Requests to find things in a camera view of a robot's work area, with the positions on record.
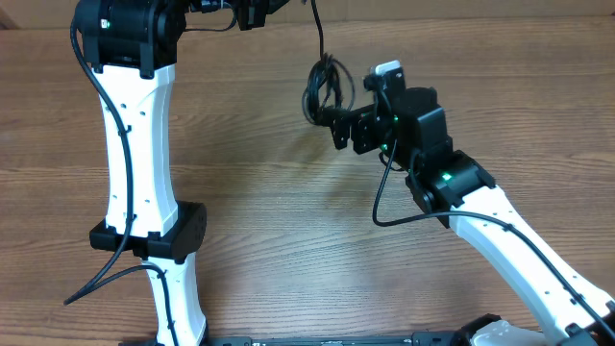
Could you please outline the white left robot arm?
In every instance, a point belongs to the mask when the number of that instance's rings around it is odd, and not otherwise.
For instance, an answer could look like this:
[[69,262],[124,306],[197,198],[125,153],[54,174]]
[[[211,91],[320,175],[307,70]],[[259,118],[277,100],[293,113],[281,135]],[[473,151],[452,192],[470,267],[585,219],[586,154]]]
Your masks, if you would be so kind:
[[139,258],[151,283],[157,345],[203,345],[196,254],[207,226],[201,203],[176,199],[169,154],[169,110],[178,42],[190,12],[228,10],[243,31],[264,25],[272,0],[82,0],[70,40],[96,89],[105,123],[110,193],[107,213],[89,234],[92,248]]

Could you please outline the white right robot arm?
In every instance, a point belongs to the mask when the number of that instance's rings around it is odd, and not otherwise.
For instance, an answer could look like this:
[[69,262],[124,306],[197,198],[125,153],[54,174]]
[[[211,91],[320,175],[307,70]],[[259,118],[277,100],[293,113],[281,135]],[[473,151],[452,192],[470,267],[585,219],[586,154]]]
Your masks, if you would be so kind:
[[343,107],[338,72],[312,70],[303,95],[308,120],[332,132],[334,145],[378,150],[386,166],[406,173],[417,215],[373,222],[383,228],[436,219],[473,246],[528,307],[551,345],[611,345],[614,299],[560,257],[524,220],[495,178],[456,150],[432,87],[408,87],[398,62],[364,79],[374,102]]

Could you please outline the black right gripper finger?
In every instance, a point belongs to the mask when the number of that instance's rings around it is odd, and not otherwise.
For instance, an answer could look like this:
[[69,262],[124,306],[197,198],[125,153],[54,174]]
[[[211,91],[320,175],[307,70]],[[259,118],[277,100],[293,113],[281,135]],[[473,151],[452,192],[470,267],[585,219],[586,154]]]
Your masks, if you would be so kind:
[[348,116],[350,113],[345,108],[328,106],[316,112],[314,123],[318,126],[333,126],[337,120]]
[[348,145],[352,128],[349,116],[337,117],[332,123],[332,139],[336,149],[344,149]]

